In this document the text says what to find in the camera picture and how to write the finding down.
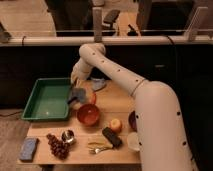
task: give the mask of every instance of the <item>wooden tabletop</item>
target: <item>wooden tabletop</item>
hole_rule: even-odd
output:
[[[91,98],[91,82],[82,85],[87,91],[87,98]],[[128,115],[134,110],[133,99],[118,85],[112,81],[107,82],[107,86],[96,92],[96,105],[101,111],[101,118],[98,124],[92,127],[82,125],[76,118],[76,110],[79,104],[73,107],[68,121],[60,122],[33,122],[29,128],[27,137],[37,137],[38,144],[34,160],[28,164],[138,164],[140,163],[139,152],[134,152],[128,148],[126,137],[133,130],[128,124]],[[113,118],[118,118],[123,123],[122,132],[119,137],[123,140],[123,145],[119,149],[103,151],[99,154],[89,154],[87,146],[91,137],[102,136],[102,129],[109,125]],[[76,143],[71,146],[69,156],[62,161],[51,154],[46,135],[48,133],[60,138],[64,130],[71,129],[75,133]]]

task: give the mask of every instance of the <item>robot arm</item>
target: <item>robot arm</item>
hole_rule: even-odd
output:
[[[166,84],[144,77],[110,61],[102,44],[80,47],[72,78],[87,79],[97,67],[135,99],[143,171],[193,171],[180,105]]]

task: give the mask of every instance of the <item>apple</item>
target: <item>apple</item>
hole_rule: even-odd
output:
[[[121,129],[122,129],[122,122],[121,120],[114,118],[110,121],[109,127],[113,132],[119,133],[121,132]]]

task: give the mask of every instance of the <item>food item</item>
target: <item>food item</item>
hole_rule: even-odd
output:
[[[48,144],[52,154],[61,160],[66,159],[69,154],[70,144],[64,143],[52,134],[48,134],[47,139],[49,140]]]
[[[122,140],[109,127],[102,130],[102,134],[113,144],[114,147],[119,147]]]
[[[113,148],[113,145],[103,136],[88,139],[88,148]]]
[[[121,129],[122,129],[122,122],[119,119],[114,118],[110,121],[109,127],[115,133],[119,133],[121,132]]]
[[[38,142],[38,138],[26,138],[22,145],[19,159],[21,161],[32,161]]]

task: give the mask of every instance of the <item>small bowl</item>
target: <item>small bowl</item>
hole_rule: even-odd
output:
[[[85,104],[77,110],[77,119],[86,126],[92,126],[100,118],[100,111],[94,104]]]
[[[132,111],[130,114],[129,114],[129,125],[130,127],[134,130],[134,131],[137,131],[137,125],[136,125],[136,118],[135,118],[135,111]]]

